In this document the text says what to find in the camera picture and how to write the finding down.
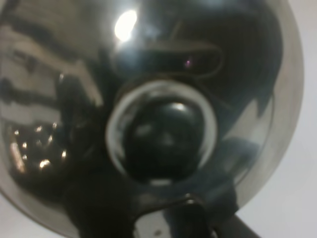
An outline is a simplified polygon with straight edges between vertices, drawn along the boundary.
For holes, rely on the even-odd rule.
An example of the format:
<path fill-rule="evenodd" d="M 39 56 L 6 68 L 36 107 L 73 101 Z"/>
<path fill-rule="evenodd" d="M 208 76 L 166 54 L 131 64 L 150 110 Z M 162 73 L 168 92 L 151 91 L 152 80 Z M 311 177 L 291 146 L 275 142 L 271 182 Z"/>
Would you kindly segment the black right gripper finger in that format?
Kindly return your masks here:
<path fill-rule="evenodd" d="M 229 220 L 230 238 L 316 238 L 317 226 L 271 220 L 252 227 L 238 216 Z"/>

